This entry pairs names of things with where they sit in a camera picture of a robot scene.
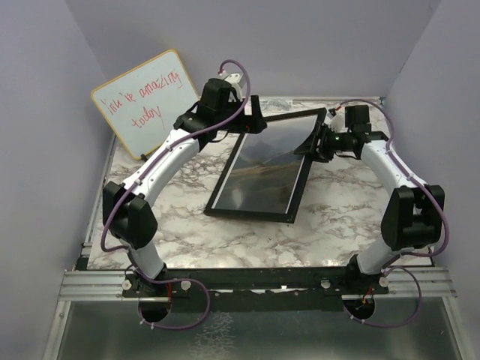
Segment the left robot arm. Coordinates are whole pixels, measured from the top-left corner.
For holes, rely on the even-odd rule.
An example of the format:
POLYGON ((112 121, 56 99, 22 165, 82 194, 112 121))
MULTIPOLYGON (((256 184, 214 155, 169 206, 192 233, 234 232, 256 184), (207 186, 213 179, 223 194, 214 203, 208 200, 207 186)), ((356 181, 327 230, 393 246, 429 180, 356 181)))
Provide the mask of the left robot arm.
POLYGON ((139 286, 150 296, 161 294, 166 285, 161 274, 166 264, 153 242, 158 229, 153 205, 172 177, 218 132, 259 134, 266 129, 258 96, 242 94, 248 85, 240 73, 209 79, 199 101, 175 120, 160 148, 122 183, 109 181, 103 188, 104 231, 126 249, 142 273, 139 286))

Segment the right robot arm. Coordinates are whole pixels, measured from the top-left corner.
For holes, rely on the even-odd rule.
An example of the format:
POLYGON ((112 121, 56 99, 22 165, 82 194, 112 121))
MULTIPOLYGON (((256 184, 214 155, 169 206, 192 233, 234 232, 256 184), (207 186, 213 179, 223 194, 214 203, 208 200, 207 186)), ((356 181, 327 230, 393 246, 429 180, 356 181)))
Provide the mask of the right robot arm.
POLYGON ((294 152, 320 163, 349 152, 373 171, 389 195, 379 238, 349 261, 344 283, 350 292, 362 293, 371 275, 403 255, 422 257, 422 248, 446 237, 444 190, 412 173, 397 156, 392 136, 372 129, 367 105, 320 109, 312 132, 294 152))

